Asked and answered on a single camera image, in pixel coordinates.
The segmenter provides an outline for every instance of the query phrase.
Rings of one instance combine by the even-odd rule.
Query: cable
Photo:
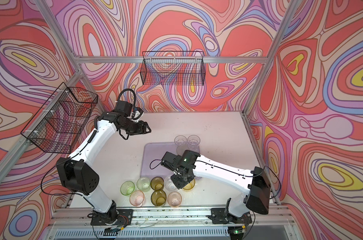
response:
[[[276,174],[274,173],[274,171],[272,171],[272,169],[269,167],[269,166],[267,166],[266,165],[266,167],[268,167],[268,169],[274,174],[274,176],[278,179],[278,181],[279,181],[279,190],[276,192],[276,194],[274,195],[274,196],[272,196],[272,197],[270,197],[270,199],[273,199],[273,198],[275,198],[278,194],[279,194],[279,192],[280,192],[280,190],[281,190],[281,182],[280,182],[280,179],[276,176]]]
[[[134,118],[134,117],[132,117],[132,120],[138,120],[142,115],[143,115],[143,113],[144,113],[144,111],[143,112],[141,112],[140,114],[139,114],[139,116],[137,116],[137,118]]]
[[[218,166],[215,166],[215,165],[212,165],[212,164],[206,163],[206,162],[203,162],[203,163],[208,164],[208,165],[213,166],[213,167],[220,168],[220,169],[222,169],[222,170],[226,170],[226,171],[232,172],[232,173],[234,173],[234,174],[236,174],[236,175],[239,175],[239,176],[242,176],[242,177],[257,177],[257,176],[260,176],[260,175],[263,173],[263,171],[261,171],[261,173],[259,173],[258,175],[254,175],[254,176],[246,176],[246,175],[239,174],[239,173],[237,173],[237,172],[233,172],[233,171],[230,171],[230,170],[228,170],[228,169],[225,169],[225,168],[222,168],[222,167],[218,167]]]
[[[94,119],[93,119],[93,126],[95,127],[95,129],[97,130],[97,119],[98,119],[98,117],[100,117],[100,116],[96,116]]]
[[[250,230],[248,230],[248,233],[246,233],[246,235],[244,235],[244,237],[243,237],[242,239],[246,238],[246,236],[250,233],[250,231],[251,231],[251,229],[252,229],[252,227],[253,227],[253,225],[254,225],[254,223],[255,223],[256,215],[255,215],[255,213],[254,213],[253,211],[252,211],[252,213],[254,214],[254,221],[252,222],[252,225],[251,225],[251,227],[250,227]]]
[[[120,97],[123,95],[123,93],[125,93],[126,91],[131,91],[133,93],[133,109],[135,110],[135,107],[136,107],[136,93],[134,90],[130,89],[130,88],[126,88],[126,89],[123,89],[120,93],[119,93],[119,96],[117,97],[117,101],[120,100]]]
[[[92,230],[93,230],[93,233],[95,234],[95,237],[100,240],[100,238],[96,235],[96,232],[95,232],[95,229],[93,228],[93,225],[92,225]]]
[[[83,149],[86,147],[88,145],[88,142],[87,142],[87,144],[82,148],[82,150],[80,150],[75,156],[73,156],[73,157],[71,157],[71,158],[69,158],[69,159],[67,159],[67,160],[65,160],[64,162],[67,162],[67,161],[69,161],[69,160],[71,160],[71,159],[73,159],[74,157],[76,157],[77,155],[79,155],[79,153],[81,153],[81,151],[83,151]],[[69,192],[69,193],[63,193],[63,194],[59,194],[59,193],[56,193],[56,194],[50,194],[50,193],[47,193],[47,192],[45,192],[44,190],[43,190],[43,181],[44,181],[44,178],[47,176],[47,174],[50,172],[50,171],[52,171],[55,167],[57,167],[58,165],[60,165],[60,164],[62,164],[62,163],[64,163],[64,162],[61,162],[61,163],[58,163],[58,164],[55,164],[50,170],[48,170],[48,172],[46,172],[45,174],[44,174],[44,176],[43,176],[43,178],[41,179],[41,182],[40,182],[40,189],[41,189],[41,191],[42,191],[42,193],[45,193],[45,194],[47,194],[47,195],[52,195],[52,196],[63,196],[63,195],[68,195],[68,194],[77,194],[77,195],[80,195],[80,196],[82,196],[83,197],[83,195],[81,195],[81,194],[78,194],[78,193],[76,193],[76,192]]]
[[[151,164],[152,164],[154,161],[160,161],[160,162],[159,162],[159,164],[158,164],[158,165],[156,165],[156,167],[157,167],[157,166],[159,166],[159,165],[160,165],[160,163],[161,163],[161,160],[160,160],[160,159],[155,159],[155,160],[153,160],[153,161],[150,163],[150,169],[151,169],[151,170],[153,170],[153,169],[155,169],[155,168],[156,168],[156,167],[151,168]]]

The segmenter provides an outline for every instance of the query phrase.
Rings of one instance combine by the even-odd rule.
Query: psychedelic wallpaper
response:
[[[85,63],[88,75],[105,109],[115,106],[118,94],[134,89],[137,106],[145,111],[241,111],[261,64],[218,64],[217,76],[206,74],[204,86],[143,85],[140,64]],[[131,93],[123,99],[131,98]]]
[[[0,160],[33,114],[73,73],[33,1],[0,1]],[[64,203],[65,197],[42,194],[39,188],[42,175],[59,157],[31,145],[9,172],[0,185],[0,239],[37,239],[54,208]],[[43,187],[51,193],[68,191],[56,172]]]
[[[279,0],[74,0],[53,2],[51,10],[79,56],[140,56],[160,50],[266,56],[286,5]],[[106,109],[122,89],[132,88],[146,111],[241,111],[261,67],[206,64],[204,86],[182,87],[142,86],[140,66],[82,65]]]
[[[303,1],[247,117],[304,239],[363,239],[363,0]]]

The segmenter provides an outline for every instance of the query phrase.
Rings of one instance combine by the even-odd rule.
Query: clear plastic cup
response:
[[[151,195],[151,202],[156,207],[162,207],[165,205],[167,195],[163,190],[155,190]]]
[[[150,189],[150,185],[151,185],[150,179],[147,177],[141,177],[136,182],[137,188],[143,192],[148,191]]]
[[[121,194],[125,196],[130,195],[133,190],[135,190],[135,184],[131,181],[124,182],[120,187]]]
[[[183,189],[185,190],[190,190],[195,186],[195,179],[193,179],[192,181],[190,181],[187,185],[184,186]]]
[[[172,175],[169,175],[164,179],[164,186],[169,191],[175,191],[175,190],[177,190],[177,188],[176,188],[175,184],[173,183],[173,181],[171,180],[171,176]]]
[[[189,150],[189,147],[187,146],[187,144],[180,145],[176,148],[176,154],[183,156],[183,153],[185,150]]]
[[[151,188],[153,190],[162,190],[164,188],[164,180],[161,177],[154,177],[151,180]]]
[[[134,191],[130,196],[132,206],[141,207],[144,203],[144,193],[140,190]]]
[[[171,192],[168,194],[167,202],[171,207],[179,207],[182,203],[182,195],[178,192]]]
[[[179,135],[179,136],[175,137],[174,142],[177,146],[184,145],[184,144],[187,144],[187,138],[184,137],[183,135]]]
[[[196,135],[191,135],[187,139],[187,144],[188,144],[188,148],[191,151],[196,152],[199,149],[200,138]]]

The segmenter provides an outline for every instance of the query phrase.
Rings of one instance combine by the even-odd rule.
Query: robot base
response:
[[[107,225],[131,225],[132,220],[132,209],[116,209],[116,203],[112,200],[112,205],[106,213],[100,213],[97,211],[92,212],[92,226],[107,226]]]
[[[250,212],[243,214],[242,217],[236,217],[232,214],[228,213],[228,205],[230,204],[230,200],[228,199],[227,205],[225,208],[213,208],[211,209],[211,216],[208,216],[209,219],[212,220],[213,224],[227,224],[230,222],[233,223],[243,223],[245,226],[252,223],[252,218]]]

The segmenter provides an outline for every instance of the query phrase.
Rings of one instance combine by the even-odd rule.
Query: black wire basket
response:
[[[69,154],[73,152],[97,101],[98,96],[93,92],[67,87],[52,108],[46,110],[48,113],[42,121],[27,132],[24,130],[28,122],[21,134],[43,152]]]
[[[144,51],[143,85],[204,85],[202,51]]]

